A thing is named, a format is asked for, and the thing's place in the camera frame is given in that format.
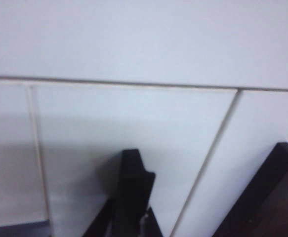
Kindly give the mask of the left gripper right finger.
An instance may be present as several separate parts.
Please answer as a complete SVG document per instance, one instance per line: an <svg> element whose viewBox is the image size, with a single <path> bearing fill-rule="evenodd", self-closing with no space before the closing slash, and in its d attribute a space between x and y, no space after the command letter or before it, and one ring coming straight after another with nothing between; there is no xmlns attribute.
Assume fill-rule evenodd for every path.
<svg viewBox="0 0 288 237"><path fill-rule="evenodd" d="M158 221L149 204L155 173L143 170L135 176L132 198L132 215L140 237L162 237Z"/></svg>

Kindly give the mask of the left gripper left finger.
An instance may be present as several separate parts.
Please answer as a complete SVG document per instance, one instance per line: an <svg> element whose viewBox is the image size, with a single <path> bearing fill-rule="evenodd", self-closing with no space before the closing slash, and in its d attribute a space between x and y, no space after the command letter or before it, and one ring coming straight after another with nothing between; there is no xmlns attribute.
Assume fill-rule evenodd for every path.
<svg viewBox="0 0 288 237"><path fill-rule="evenodd" d="M85 237L115 237L121 222L121 203L110 197L84 233Z"/></svg>

